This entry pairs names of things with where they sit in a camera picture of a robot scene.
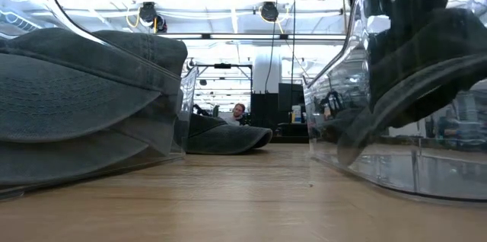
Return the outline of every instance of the wooden surface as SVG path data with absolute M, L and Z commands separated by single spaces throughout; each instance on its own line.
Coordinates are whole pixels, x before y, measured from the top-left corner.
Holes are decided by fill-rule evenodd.
M 484 206 L 404 199 L 307 153 L 188 156 L 0 202 L 0 241 L 485 241 Z

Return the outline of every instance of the white pillar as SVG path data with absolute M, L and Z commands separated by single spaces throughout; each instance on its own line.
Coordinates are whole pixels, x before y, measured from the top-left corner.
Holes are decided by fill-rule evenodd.
M 277 94 L 279 92 L 279 83 L 281 82 L 281 47 L 275 46 L 272 52 L 269 47 L 256 47 L 256 57 L 253 60 L 253 90 L 256 94 L 264 94 L 266 90 L 269 93 Z

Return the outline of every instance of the denim cap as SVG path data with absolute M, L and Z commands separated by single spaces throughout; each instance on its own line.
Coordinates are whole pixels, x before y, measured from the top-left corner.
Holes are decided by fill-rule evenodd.
M 94 35 L 134 55 L 59 28 L 0 40 L 0 141 L 89 135 L 179 94 L 184 43 L 146 33 Z

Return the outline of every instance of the black cable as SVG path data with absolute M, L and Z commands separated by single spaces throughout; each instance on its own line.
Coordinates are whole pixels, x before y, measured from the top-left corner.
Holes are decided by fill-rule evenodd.
M 275 7 L 276 8 L 278 7 L 277 1 L 278 0 L 275 0 Z M 272 28 L 271 59 L 270 59 L 270 62 L 269 62 L 269 71 L 267 72 L 266 86 L 264 87 L 264 94 L 267 94 L 267 82 L 269 82 L 269 76 L 271 75 L 272 55 L 274 54 L 274 36 L 275 36 L 275 22 L 276 21 L 277 21 L 277 19 L 274 21 L 274 26 Z
M 293 84 L 294 84 L 294 61 L 296 56 L 294 55 L 294 47 L 296 44 L 296 0 L 293 0 L 293 18 L 292 18 L 292 61 L 291 61 L 291 94 L 290 94 L 290 104 L 292 110 L 292 97 L 293 97 Z

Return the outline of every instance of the clear plastic container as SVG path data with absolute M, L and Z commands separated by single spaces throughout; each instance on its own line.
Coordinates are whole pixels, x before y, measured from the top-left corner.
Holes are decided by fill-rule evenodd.
M 0 0 L 0 37 L 0 198 L 184 156 L 184 43 L 89 32 L 56 0 Z
M 304 87 L 315 158 L 420 196 L 487 199 L 487 0 L 355 0 Z

